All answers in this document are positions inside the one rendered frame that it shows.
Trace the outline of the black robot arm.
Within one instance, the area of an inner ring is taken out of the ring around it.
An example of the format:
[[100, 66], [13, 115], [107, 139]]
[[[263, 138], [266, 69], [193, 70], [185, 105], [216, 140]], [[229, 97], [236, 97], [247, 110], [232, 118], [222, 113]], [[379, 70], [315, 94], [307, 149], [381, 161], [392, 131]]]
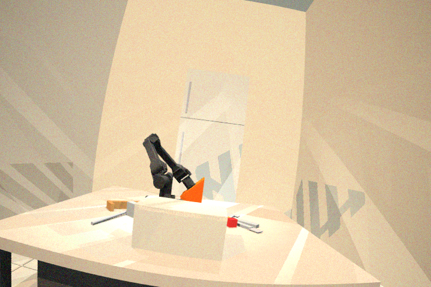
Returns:
[[[177, 164], [163, 149], [163, 147], [160, 145], [160, 139], [156, 133], [152, 133], [150, 136], [145, 138], [142, 145], [144, 146], [151, 161], [150, 170], [155, 188], [172, 188], [173, 177], [179, 183], [182, 182], [186, 186], [187, 191], [196, 184], [190, 177], [192, 174], [185, 167]], [[158, 154], [165, 163], [160, 160]], [[168, 172], [165, 174], [168, 169], [166, 164], [172, 169], [172, 173]], [[187, 177], [185, 177], [186, 175]]]

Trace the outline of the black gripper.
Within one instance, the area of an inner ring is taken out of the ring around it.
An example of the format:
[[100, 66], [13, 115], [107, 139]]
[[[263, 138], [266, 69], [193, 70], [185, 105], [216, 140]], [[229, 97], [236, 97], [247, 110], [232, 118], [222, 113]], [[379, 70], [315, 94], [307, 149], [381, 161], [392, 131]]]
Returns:
[[161, 194], [161, 192], [163, 192], [164, 194], [167, 194], [167, 193], [172, 193], [172, 188], [161, 188], [160, 189], [160, 193], [159, 193], [159, 195]]

